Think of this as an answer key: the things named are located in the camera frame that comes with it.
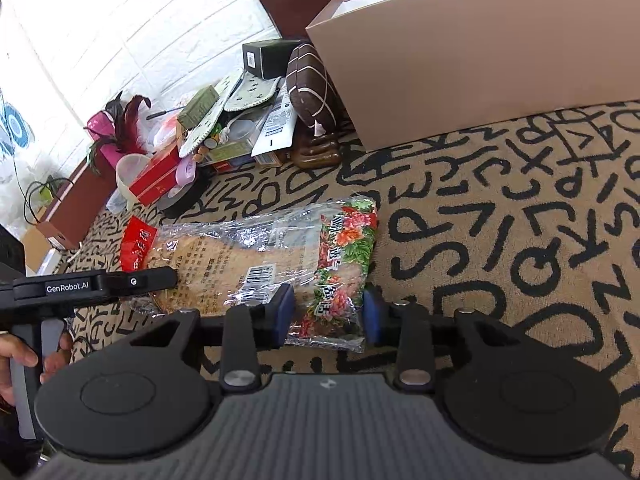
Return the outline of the person's left hand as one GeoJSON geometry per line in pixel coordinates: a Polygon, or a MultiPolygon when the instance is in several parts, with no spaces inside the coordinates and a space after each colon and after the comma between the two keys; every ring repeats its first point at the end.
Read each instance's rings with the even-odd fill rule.
{"type": "MultiPolygon", "coordinates": [[[[70,364],[73,339],[69,333],[63,332],[58,342],[58,351],[44,359],[43,372],[40,382],[43,384],[55,375],[63,367],[70,364]]],[[[24,367],[35,367],[38,362],[34,350],[29,348],[20,338],[11,334],[1,335],[1,397],[9,406],[15,405],[14,390],[12,385],[11,361],[14,360],[24,367]]]]}

